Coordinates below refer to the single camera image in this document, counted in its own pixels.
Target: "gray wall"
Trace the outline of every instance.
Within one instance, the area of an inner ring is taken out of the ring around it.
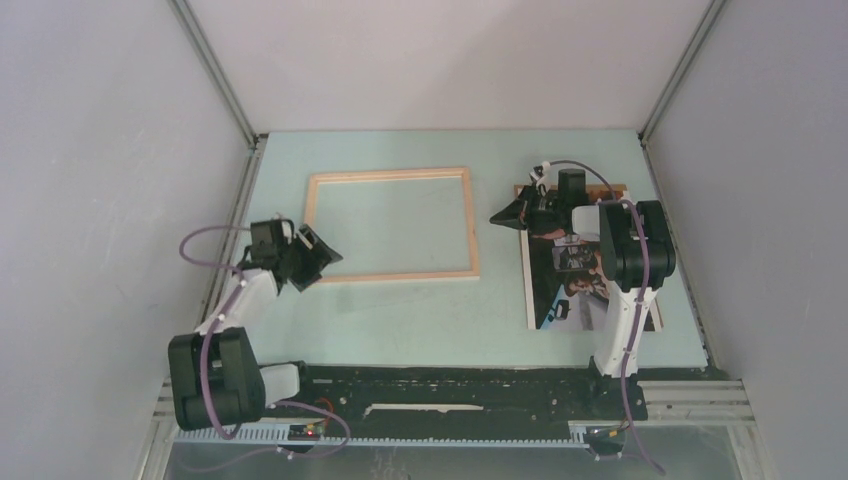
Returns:
[[[246,147],[164,0],[2,2],[0,85],[2,477],[129,478]]]
[[[651,147],[781,477],[844,478],[848,3],[730,2]]]

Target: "empty wooden frame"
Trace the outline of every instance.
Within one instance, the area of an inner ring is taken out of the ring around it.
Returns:
[[[471,200],[471,172],[467,167],[315,174],[309,178],[309,190],[306,196],[306,211],[303,215],[303,221],[309,225],[314,224],[315,210],[318,204],[318,187],[321,185],[334,183],[388,182],[395,180],[432,180],[442,178],[458,178],[461,180],[462,196],[465,204],[465,227],[467,234],[468,258],[471,264],[470,269],[439,272],[327,275],[321,279],[320,283],[392,282],[404,280],[479,278],[480,259],[477,253],[477,233],[474,227],[474,205]]]

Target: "printed photo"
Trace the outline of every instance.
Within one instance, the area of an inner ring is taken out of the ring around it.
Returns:
[[[515,186],[515,193],[523,185]],[[627,187],[613,185],[617,198]],[[607,200],[603,185],[587,185],[589,201]],[[520,232],[527,326],[533,330],[602,330],[609,306],[607,279],[601,269],[600,239],[558,230],[546,235]],[[646,332],[662,329],[657,302],[651,304]]]

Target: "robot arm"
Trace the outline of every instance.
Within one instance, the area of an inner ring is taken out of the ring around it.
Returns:
[[[183,430],[215,426],[213,414],[220,425],[258,421],[267,405],[300,389],[300,365],[259,368],[245,327],[262,318],[286,283],[303,291],[342,257],[308,225],[295,231],[289,220],[253,223],[250,234],[222,302],[194,333],[168,345],[174,414]]]
[[[600,238],[601,267],[608,280],[610,303],[593,363],[602,376],[620,377],[624,353],[629,352],[625,376],[630,376],[638,369],[636,352],[648,316],[647,307],[675,268],[662,205],[658,201],[636,205],[626,202],[625,209],[615,200],[590,204],[585,171],[560,170],[557,188],[552,189],[548,185],[549,169],[550,164],[536,167],[530,174],[531,185],[525,186],[516,200],[489,221],[532,234],[562,229],[568,234]],[[636,215],[629,209],[635,209]],[[637,305],[646,266],[640,239],[634,238],[634,231],[638,230],[634,217],[641,221],[639,227],[645,234],[649,256],[642,308]],[[634,328],[635,338],[630,345]]]

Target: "red wire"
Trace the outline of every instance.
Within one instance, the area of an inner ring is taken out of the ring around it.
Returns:
[[[327,398],[321,397],[321,398],[315,400],[315,402],[327,404],[327,409],[330,411],[330,413],[336,413],[336,409],[335,409],[335,407],[333,407],[333,402],[331,402]],[[328,425],[330,425],[330,417],[327,417],[327,419],[324,420],[324,431],[327,430]]]

